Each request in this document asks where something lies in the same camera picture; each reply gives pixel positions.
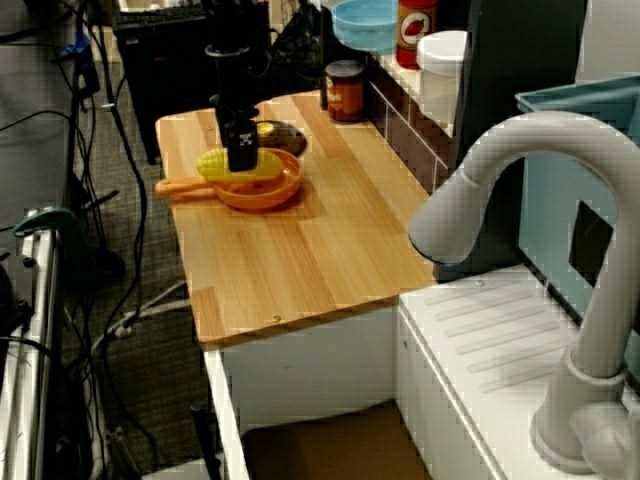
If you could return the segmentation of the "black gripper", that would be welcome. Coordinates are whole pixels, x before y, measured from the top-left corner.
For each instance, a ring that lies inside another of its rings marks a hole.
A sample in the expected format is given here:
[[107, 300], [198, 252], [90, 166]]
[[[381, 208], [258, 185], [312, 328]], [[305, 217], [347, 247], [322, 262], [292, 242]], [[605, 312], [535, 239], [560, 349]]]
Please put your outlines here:
[[257, 111], [255, 102], [250, 100], [243, 69], [249, 51], [248, 46], [221, 50], [208, 45], [205, 49], [215, 64], [217, 91], [210, 102], [231, 171], [253, 170], [258, 162], [258, 133], [253, 120]]

